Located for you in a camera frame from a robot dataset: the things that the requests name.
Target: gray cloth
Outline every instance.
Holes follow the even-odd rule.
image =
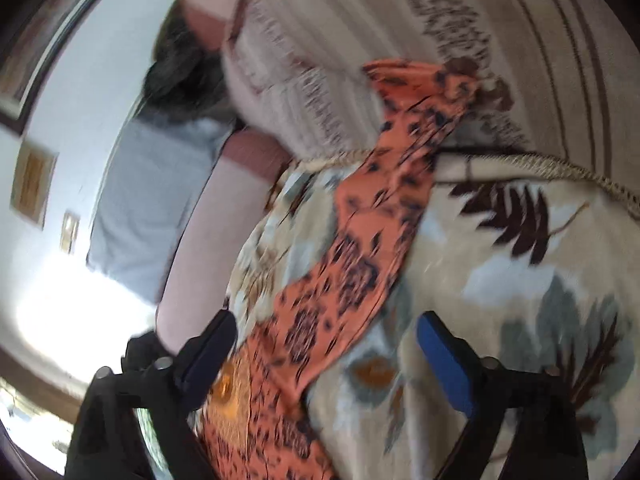
[[[172,123],[148,109],[128,123],[100,196],[89,268],[157,304],[175,251],[234,118]]]

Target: framed picture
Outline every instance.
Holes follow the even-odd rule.
[[[21,135],[41,86],[97,0],[26,0],[0,30],[0,122]]]
[[[44,227],[56,158],[45,148],[25,140],[15,165],[11,207],[41,229]]]

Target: white wall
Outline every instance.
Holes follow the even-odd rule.
[[[129,337],[153,324],[151,307],[84,260],[108,158],[172,1],[101,0],[50,73],[26,132],[59,153],[44,231],[9,208],[19,140],[0,131],[0,344],[76,395],[100,366],[117,368]],[[73,256],[59,250],[67,210],[81,217]]]

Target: light switch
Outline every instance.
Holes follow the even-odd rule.
[[[78,216],[67,211],[62,221],[62,236],[60,237],[60,249],[62,249],[63,253],[73,254],[79,225],[80,219]]]

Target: orange floral fabric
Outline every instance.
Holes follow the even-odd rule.
[[[336,190],[337,236],[309,273],[277,295],[273,315],[255,326],[209,394],[201,436],[222,480],[337,478],[302,393],[388,297],[429,201],[436,149],[477,86],[441,66],[404,60],[364,71],[384,101],[385,124],[376,148]],[[248,384],[239,380],[244,370]]]

